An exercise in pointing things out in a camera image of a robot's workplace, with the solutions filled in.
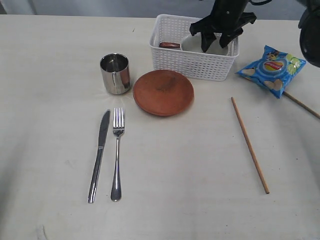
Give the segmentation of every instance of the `knife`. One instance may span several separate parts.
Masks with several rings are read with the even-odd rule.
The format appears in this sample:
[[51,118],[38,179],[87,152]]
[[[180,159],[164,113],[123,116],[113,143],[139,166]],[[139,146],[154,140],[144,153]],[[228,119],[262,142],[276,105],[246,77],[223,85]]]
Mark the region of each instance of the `knife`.
[[105,148],[106,137],[110,121],[110,110],[108,109],[102,117],[100,130],[99,130],[99,141],[98,141],[98,152],[96,154],[92,180],[90,184],[88,204],[92,204],[95,201],[96,190],[98,185],[98,178],[100,172],[101,159]]

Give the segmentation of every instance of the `stainless steel cup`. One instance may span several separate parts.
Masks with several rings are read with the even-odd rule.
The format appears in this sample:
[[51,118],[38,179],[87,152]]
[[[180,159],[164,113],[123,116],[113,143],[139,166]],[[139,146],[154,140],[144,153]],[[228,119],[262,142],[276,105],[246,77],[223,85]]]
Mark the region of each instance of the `stainless steel cup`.
[[124,94],[130,85],[129,60],[119,53],[111,53],[100,61],[105,89],[111,94]]

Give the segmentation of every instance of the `snack bag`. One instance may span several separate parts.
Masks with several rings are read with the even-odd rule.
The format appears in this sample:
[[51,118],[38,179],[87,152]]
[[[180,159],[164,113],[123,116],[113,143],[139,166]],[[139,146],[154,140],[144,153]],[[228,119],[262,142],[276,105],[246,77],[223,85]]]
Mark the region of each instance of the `snack bag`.
[[266,45],[262,58],[244,67],[237,74],[268,88],[279,99],[286,86],[305,64],[305,60]]

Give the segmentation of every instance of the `terracotta plate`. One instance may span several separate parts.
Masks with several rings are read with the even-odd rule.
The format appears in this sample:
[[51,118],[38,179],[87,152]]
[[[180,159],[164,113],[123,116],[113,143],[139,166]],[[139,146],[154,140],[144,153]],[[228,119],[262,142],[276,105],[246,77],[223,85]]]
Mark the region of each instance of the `terracotta plate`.
[[141,76],[133,87],[140,108],[157,116],[172,116],[184,111],[194,98],[191,82],[180,73],[155,70]]

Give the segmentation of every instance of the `knife handle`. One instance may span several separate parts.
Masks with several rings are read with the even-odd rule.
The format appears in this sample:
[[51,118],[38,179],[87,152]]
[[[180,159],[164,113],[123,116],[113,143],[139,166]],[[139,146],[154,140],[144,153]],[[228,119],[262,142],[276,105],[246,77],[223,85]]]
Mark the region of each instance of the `knife handle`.
[[94,164],[94,169],[93,169],[93,174],[92,174],[92,179],[91,179],[91,184],[90,184],[88,204],[93,204],[95,201],[103,152],[104,152],[104,148],[99,147],[98,152],[96,154],[96,159],[95,159],[95,164]]

